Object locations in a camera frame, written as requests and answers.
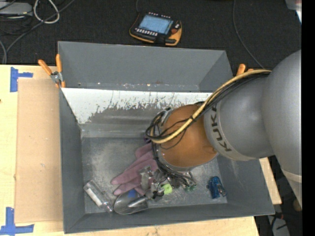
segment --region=blue tape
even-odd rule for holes
[[[10,92],[17,92],[18,90],[18,78],[24,77],[24,78],[32,78],[32,73],[19,73],[18,69],[15,69],[14,67],[11,67],[11,78],[10,78]]]
[[[29,226],[15,226],[14,224],[14,209],[11,207],[6,208],[5,226],[1,226],[0,235],[15,236],[15,234],[32,233],[34,225]]]

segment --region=clear plastic tube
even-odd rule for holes
[[[84,186],[84,190],[99,208],[104,209],[106,212],[112,212],[114,210],[106,192],[101,191],[93,180],[90,180]]]

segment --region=glove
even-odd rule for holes
[[[135,189],[139,194],[144,195],[146,190],[141,187],[140,170],[151,166],[151,171],[158,169],[157,162],[153,159],[152,145],[146,144],[135,152],[136,160],[123,173],[111,180],[112,185],[118,185],[114,195],[120,195],[129,190]]]

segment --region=blue object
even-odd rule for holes
[[[11,67],[11,78],[10,78],[10,92],[17,92],[18,90],[18,78],[24,77],[24,78],[32,78],[32,73],[19,73],[18,69],[15,69],[14,67]]]
[[[210,179],[210,181],[208,182],[207,188],[210,190],[213,199],[219,198],[220,194],[223,197],[226,196],[226,191],[218,176],[215,176]]]
[[[1,226],[0,235],[15,236],[15,234],[32,233],[34,225],[29,226],[15,226],[14,224],[14,209],[11,207],[6,208],[5,226]]]
[[[128,197],[129,197],[129,198],[135,198],[135,197],[136,197],[136,194],[137,194],[137,192],[136,192],[135,189],[129,190],[129,192],[128,192]]]

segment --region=clamp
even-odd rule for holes
[[[39,59],[38,64],[45,70],[45,72],[50,76],[50,78],[53,80],[53,82],[56,83],[56,87],[62,87],[65,88],[65,81],[63,79],[63,67],[61,65],[60,55],[56,55],[56,65],[57,65],[57,71],[52,72],[52,70],[49,68],[49,66],[45,63],[44,60]]]

